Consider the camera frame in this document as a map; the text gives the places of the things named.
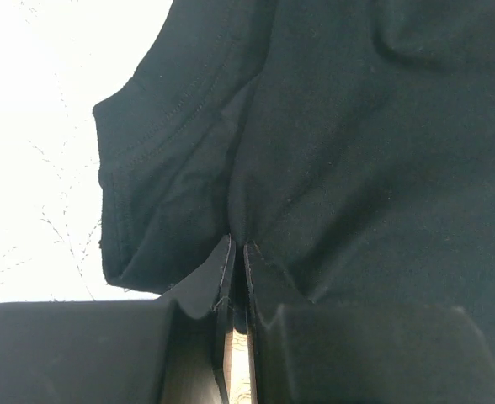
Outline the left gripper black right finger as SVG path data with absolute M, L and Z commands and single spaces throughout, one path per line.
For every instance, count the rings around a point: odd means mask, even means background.
M 462 310 L 316 304 L 243 250 L 255 403 L 495 403 L 495 360 Z

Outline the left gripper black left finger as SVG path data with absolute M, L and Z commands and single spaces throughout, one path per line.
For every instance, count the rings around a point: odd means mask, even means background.
M 225 403 L 230 237 L 155 300 L 0 303 L 0 403 Z

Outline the black t shirt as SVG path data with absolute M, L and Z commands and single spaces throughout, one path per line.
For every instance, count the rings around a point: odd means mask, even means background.
M 314 302 L 460 306 L 495 355 L 495 1 L 175 1 L 93 116 L 110 284 L 228 235 Z

